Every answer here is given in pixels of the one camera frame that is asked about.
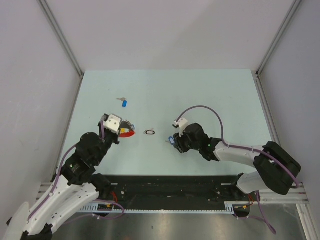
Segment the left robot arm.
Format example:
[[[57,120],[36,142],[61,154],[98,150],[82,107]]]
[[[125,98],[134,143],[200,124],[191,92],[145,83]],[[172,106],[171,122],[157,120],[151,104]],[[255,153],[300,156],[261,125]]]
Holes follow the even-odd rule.
[[[54,182],[33,205],[23,203],[7,222],[5,240],[50,240],[53,234],[88,203],[110,196],[109,182],[96,167],[112,144],[119,144],[119,125],[99,123],[99,134],[88,132],[63,156]]]

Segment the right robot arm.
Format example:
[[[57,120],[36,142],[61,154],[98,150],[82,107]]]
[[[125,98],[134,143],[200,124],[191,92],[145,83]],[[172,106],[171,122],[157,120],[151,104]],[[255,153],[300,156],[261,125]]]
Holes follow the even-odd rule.
[[[193,150],[208,162],[233,162],[255,169],[252,173],[240,173],[231,183],[229,195],[237,201],[267,189],[285,196],[300,186],[297,179],[300,164],[273,141],[262,146],[232,145],[221,138],[209,137],[198,123],[183,120],[173,127],[178,130],[173,135],[173,146],[181,154]]]

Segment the key with black tag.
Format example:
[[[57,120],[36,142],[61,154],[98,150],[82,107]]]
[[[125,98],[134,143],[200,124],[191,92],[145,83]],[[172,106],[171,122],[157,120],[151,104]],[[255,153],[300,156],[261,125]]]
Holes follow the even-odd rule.
[[[144,134],[145,134],[145,135],[155,135],[156,132],[155,132],[155,130],[154,130],[153,128],[151,128],[151,129],[145,130],[145,131],[144,131]]]

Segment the red-handled metal key holder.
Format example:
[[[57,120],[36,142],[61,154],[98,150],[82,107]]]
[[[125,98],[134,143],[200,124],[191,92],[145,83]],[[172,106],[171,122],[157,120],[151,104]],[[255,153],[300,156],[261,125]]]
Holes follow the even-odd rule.
[[[135,134],[136,134],[135,126],[130,121],[124,120],[120,124],[120,133],[119,133],[120,138],[130,138]]]

